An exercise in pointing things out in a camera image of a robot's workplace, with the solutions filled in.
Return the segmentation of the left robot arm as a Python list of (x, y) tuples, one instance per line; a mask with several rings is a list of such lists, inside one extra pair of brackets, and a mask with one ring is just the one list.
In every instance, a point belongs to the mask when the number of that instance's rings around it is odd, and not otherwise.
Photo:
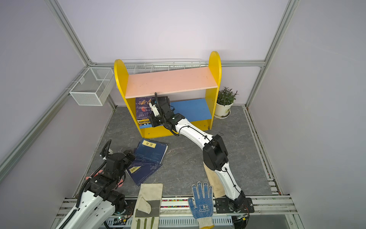
[(110, 151), (111, 140), (103, 146), (103, 163), (86, 179), (77, 195), (75, 205), (57, 225), (57, 229), (109, 228), (107, 220), (115, 213), (128, 209), (125, 195), (116, 189), (126, 179), (126, 170), (136, 159), (133, 150), (122, 153)]

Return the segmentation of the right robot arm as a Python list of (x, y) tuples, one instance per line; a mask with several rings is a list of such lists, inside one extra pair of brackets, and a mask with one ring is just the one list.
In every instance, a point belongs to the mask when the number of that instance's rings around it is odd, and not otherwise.
[(174, 113), (170, 104), (157, 93), (149, 103), (153, 127), (163, 126), (173, 135), (183, 135), (203, 152), (204, 168), (216, 198), (226, 197), (228, 207), (238, 212), (245, 205), (246, 196), (236, 183), (228, 162), (228, 151), (220, 135), (211, 135), (194, 126), (180, 113)]

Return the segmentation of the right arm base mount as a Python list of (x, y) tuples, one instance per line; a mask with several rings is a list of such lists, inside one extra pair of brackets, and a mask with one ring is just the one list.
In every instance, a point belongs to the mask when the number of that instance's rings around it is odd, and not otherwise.
[(254, 204), (251, 198), (243, 198), (239, 201), (234, 201), (228, 197), (215, 198), (214, 208), (219, 214), (229, 213), (254, 213)]

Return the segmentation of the purple portrait book front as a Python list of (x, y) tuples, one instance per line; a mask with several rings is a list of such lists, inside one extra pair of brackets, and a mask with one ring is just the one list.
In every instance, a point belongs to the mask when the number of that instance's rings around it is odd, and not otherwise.
[(153, 97), (137, 97), (135, 99), (136, 119), (138, 121), (149, 119), (151, 114), (150, 103)]

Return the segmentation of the black book gold lettering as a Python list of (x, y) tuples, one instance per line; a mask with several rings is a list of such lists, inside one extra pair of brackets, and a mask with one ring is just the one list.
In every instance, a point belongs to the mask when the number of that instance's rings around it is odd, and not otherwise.
[(149, 128), (151, 127), (151, 122), (149, 120), (138, 120), (138, 124), (140, 128)]

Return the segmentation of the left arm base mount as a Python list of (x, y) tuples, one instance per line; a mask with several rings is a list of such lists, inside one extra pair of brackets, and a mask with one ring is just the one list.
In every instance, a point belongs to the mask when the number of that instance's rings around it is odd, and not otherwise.
[(110, 218), (102, 224), (106, 229), (117, 229), (130, 227), (132, 224), (132, 216), (136, 205), (136, 199), (127, 199), (123, 211), (115, 212)]

